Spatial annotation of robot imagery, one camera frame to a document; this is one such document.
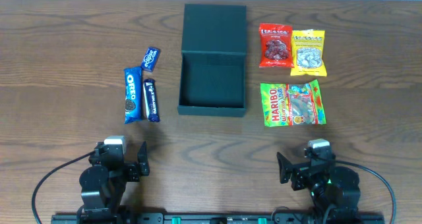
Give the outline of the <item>yellow seeds snack bag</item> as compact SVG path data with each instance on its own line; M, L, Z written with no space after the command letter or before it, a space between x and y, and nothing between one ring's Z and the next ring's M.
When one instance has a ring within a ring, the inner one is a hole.
M324 49L324 30L294 30L291 36L293 68L291 76L327 76L322 60Z

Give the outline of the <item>dark green hinged box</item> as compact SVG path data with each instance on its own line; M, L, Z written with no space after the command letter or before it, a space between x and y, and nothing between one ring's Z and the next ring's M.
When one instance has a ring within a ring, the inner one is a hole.
M179 114L245 115L245 6L186 4L181 56Z

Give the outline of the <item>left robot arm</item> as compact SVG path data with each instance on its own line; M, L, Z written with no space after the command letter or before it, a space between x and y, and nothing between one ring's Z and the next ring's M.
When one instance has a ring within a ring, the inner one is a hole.
M76 213L77 223L130 223L131 215L121 205L128 182L138 182L150 174L147 143L143 142L137 160L124 159L125 141L98 142L90 155L92 165L80 176L83 206Z

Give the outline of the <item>Haribo worms candy bag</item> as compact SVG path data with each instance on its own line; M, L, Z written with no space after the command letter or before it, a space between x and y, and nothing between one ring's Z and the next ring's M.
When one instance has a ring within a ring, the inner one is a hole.
M305 84L260 85L264 125L325 125L326 115L317 80Z

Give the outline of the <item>blue Eclipse mints box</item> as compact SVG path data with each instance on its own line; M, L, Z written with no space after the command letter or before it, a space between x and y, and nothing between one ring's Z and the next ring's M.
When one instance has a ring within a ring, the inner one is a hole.
M160 53L161 51L158 48L149 47L143 57L141 68L145 71L152 72L156 66Z

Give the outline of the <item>red dried fruit bag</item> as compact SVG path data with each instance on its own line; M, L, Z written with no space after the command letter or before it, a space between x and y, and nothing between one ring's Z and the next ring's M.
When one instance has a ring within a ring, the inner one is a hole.
M259 67L293 68L290 25L261 23L259 26L261 60Z

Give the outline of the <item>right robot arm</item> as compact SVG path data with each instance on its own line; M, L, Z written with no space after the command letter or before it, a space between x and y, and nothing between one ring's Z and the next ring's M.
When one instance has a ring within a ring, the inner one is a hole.
M337 166L330 146L306 148L305 157L309 158L308 162L292 164L277 153L280 182L291 182L294 191L307 189L311 194L314 207L308 214L295 216L298 222L359 223L359 175Z

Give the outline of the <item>blue Oreo cookie pack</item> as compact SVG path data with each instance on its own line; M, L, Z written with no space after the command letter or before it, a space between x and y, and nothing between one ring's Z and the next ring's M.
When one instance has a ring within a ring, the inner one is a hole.
M140 67L127 68L125 73L125 124L142 120L142 69Z

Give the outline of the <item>Dairy Milk chocolate bar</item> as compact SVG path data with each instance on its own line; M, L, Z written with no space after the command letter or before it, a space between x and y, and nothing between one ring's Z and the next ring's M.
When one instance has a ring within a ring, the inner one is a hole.
M160 122L155 80L151 78L145 79L142 84L142 88L144 92L145 110L148 121L155 123Z

